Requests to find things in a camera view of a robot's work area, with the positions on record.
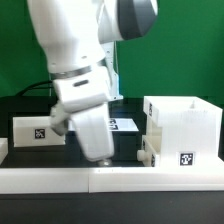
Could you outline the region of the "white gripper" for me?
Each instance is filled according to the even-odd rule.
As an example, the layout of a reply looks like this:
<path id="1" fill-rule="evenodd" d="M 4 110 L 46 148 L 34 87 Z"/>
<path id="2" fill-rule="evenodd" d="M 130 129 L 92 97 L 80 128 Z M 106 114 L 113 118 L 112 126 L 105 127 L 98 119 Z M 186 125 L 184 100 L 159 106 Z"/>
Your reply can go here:
<path id="1" fill-rule="evenodd" d="M 58 101 L 70 115 L 69 125 L 75 129 L 84 156 L 111 166 L 114 155 L 113 137 L 108 130 L 110 78 L 105 66 L 74 77 L 53 81 Z"/>

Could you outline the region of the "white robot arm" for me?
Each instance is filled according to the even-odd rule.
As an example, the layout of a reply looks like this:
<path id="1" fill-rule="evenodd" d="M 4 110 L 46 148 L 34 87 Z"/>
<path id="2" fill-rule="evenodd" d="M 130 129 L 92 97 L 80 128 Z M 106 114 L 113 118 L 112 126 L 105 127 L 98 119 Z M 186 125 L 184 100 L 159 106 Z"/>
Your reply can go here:
<path id="1" fill-rule="evenodd" d="M 27 5 L 58 97 L 51 128 L 63 135 L 72 125 L 89 161 L 112 157 L 113 79 L 103 45 L 146 35 L 158 16 L 157 0 L 27 0 Z"/>

